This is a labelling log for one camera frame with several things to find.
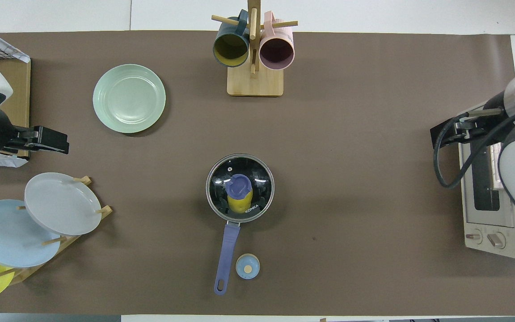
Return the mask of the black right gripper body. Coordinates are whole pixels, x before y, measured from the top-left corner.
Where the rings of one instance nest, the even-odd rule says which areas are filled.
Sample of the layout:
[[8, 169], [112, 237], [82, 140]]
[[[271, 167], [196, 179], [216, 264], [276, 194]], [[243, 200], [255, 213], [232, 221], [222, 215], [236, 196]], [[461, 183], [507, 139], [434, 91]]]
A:
[[477, 140], [487, 135], [494, 127], [501, 124], [508, 118], [503, 105], [503, 95], [504, 92], [501, 92], [485, 103], [472, 108], [472, 110], [500, 109], [502, 110], [501, 114], [476, 116], [474, 118], [469, 117], [459, 120], [449, 127], [449, 130], [441, 140], [440, 147], [443, 148], [455, 143], [466, 144], [470, 141]]

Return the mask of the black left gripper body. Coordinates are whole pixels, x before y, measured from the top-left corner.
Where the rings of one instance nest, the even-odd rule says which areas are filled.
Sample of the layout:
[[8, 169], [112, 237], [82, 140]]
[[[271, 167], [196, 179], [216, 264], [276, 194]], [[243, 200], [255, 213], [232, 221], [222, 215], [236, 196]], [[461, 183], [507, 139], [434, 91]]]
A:
[[0, 110], [0, 152], [40, 150], [68, 154], [68, 136], [43, 126], [14, 126]]

